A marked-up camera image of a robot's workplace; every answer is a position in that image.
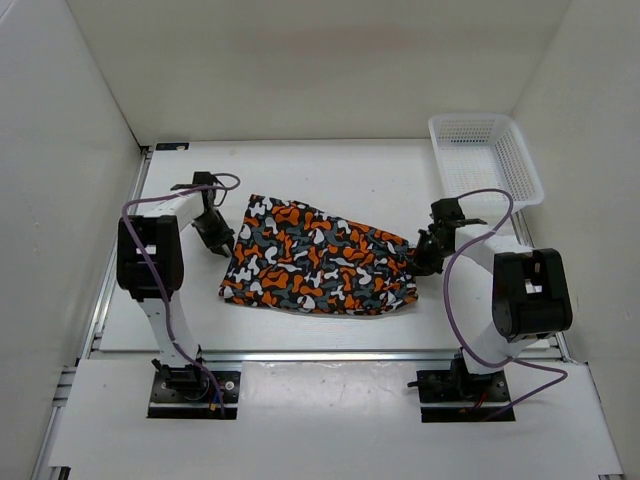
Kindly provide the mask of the camouflage patterned shorts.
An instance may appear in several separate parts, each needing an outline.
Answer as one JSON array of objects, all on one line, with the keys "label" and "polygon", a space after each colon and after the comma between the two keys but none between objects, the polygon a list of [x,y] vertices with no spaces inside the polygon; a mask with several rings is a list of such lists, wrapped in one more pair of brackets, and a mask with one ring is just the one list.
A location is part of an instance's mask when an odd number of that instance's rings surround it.
[{"label": "camouflage patterned shorts", "polygon": [[413,252],[388,231],[253,194],[219,295],[303,314],[383,315],[419,298],[409,271]]}]

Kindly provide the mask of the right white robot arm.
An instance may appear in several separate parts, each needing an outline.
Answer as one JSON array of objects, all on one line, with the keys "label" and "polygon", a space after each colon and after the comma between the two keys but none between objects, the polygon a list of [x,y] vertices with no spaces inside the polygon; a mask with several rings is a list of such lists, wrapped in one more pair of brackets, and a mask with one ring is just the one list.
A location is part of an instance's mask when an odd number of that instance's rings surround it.
[{"label": "right white robot arm", "polygon": [[[466,217],[458,198],[434,202],[431,218],[432,224],[419,232],[409,267],[418,276],[443,276],[445,312],[463,362],[450,373],[449,387],[458,398],[470,400],[484,389],[484,375],[501,371],[527,346],[572,325],[563,260],[555,249],[533,249],[500,235],[505,219],[491,227]],[[492,276],[492,321],[471,341],[463,337],[450,299],[453,266],[462,256]]]}]

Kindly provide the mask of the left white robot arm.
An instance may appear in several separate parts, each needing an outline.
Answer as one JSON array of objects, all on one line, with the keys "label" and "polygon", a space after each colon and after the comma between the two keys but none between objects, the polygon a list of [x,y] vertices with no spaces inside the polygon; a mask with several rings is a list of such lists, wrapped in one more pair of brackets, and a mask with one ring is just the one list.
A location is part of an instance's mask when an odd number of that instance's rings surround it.
[{"label": "left white robot arm", "polygon": [[234,231],[219,207],[218,194],[241,184],[231,173],[196,171],[192,181],[166,195],[128,201],[117,228],[116,281],[144,312],[155,337],[156,372],[189,401],[223,403],[219,381],[202,360],[180,298],[185,265],[182,231],[191,226],[210,252],[228,257]]}]

